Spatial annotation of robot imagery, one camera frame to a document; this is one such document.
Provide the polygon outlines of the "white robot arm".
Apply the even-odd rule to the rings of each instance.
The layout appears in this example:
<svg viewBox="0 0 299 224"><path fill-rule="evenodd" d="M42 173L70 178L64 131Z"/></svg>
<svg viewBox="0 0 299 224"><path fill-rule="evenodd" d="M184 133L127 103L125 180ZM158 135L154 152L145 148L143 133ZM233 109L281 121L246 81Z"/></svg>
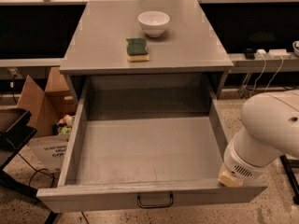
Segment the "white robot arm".
<svg viewBox="0 0 299 224"><path fill-rule="evenodd" d="M219 182L240 187L276 158L299 157L299 90L252 96L241 109L242 128L226 147Z"/></svg>

